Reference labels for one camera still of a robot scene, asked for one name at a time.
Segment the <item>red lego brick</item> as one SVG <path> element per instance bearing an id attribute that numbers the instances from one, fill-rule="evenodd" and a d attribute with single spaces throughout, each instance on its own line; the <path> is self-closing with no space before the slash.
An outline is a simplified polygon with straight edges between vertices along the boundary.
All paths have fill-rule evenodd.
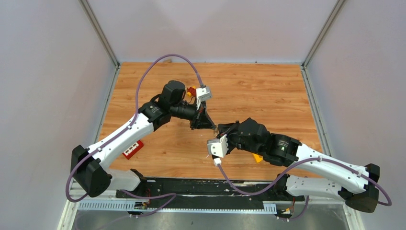
<path id="1" fill-rule="evenodd" d="M 136 143 L 131 145 L 127 150 L 125 150 L 122 155 L 127 159 L 131 159 L 138 151 L 144 147 L 144 143 L 138 140 Z"/>

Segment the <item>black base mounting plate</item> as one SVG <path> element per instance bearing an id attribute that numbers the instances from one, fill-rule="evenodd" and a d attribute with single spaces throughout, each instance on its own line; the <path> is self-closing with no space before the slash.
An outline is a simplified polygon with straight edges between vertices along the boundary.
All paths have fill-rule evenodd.
<path id="1" fill-rule="evenodd" d="M 260 202 L 302 202 L 304 196 L 294 197 L 287 192 L 269 189 L 266 192 L 247 196 L 237 192 L 225 180 L 144 177 L 132 169 L 141 182 L 132 195 L 150 197 L 148 207 L 158 207 L 174 202 L 172 207 L 256 207 Z"/>

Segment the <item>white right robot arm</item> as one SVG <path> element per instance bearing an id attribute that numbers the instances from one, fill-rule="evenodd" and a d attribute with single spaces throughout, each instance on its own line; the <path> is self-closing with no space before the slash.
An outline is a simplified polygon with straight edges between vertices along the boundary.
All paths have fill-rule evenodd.
<path id="1" fill-rule="evenodd" d="M 279 200 L 289 196 L 320 196 L 344 201 L 350 208 L 365 213 L 373 213 L 378 206 L 380 167 L 376 164 L 361 166 L 337 160 L 297 139 L 271 133 L 252 118 L 219 124 L 218 130 L 216 138 L 207 142 L 215 165 L 238 149 L 257 154 L 271 165 L 299 168 L 320 176 L 305 179 L 282 172 L 272 185 Z"/>

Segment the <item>large keyring with keys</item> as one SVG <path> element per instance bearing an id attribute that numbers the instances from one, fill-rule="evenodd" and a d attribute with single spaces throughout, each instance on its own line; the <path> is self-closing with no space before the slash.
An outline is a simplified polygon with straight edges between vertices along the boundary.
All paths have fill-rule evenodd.
<path id="1" fill-rule="evenodd" d="M 215 126 L 215 128 L 214 128 L 214 138 L 217 138 L 218 134 L 219 134 L 218 126 Z"/>

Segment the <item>red lego toy car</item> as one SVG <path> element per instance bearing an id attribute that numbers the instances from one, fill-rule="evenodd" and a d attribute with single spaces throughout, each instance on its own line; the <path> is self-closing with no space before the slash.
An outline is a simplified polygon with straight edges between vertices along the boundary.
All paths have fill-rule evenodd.
<path id="1" fill-rule="evenodd" d="M 192 87 L 187 88 L 186 95 L 191 98 L 196 97 L 196 87 L 192 86 Z"/>

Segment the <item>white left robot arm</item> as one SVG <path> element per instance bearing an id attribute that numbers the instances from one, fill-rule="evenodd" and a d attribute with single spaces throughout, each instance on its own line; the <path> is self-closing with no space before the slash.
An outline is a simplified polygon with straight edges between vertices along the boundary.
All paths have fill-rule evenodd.
<path id="1" fill-rule="evenodd" d="M 195 90 L 193 103 L 184 100 L 186 86 L 176 80 L 164 85 L 162 92 L 144 103 L 137 112 L 108 137 L 88 147 L 76 146 L 71 154 L 71 175 L 89 197 L 106 190 L 127 190 L 135 198 L 146 194 L 147 185 L 132 170 L 110 170 L 110 165 L 140 139 L 157 131 L 172 117 L 188 120 L 190 128 L 215 129 L 206 110 L 211 99 L 209 87 Z"/>

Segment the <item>yellow triangle block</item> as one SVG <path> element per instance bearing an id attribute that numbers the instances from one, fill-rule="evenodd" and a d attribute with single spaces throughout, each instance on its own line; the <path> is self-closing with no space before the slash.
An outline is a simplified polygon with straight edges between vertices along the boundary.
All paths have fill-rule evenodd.
<path id="1" fill-rule="evenodd" d="M 260 162 L 263 161 L 263 157 L 260 156 L 260 155 L 258 155 L 258 154 L 252 153 L 252 156 L 253 156 L 253 158 L 254 158 L 254 160 L 255 160 L 256 163 L 260 163 Z"/>

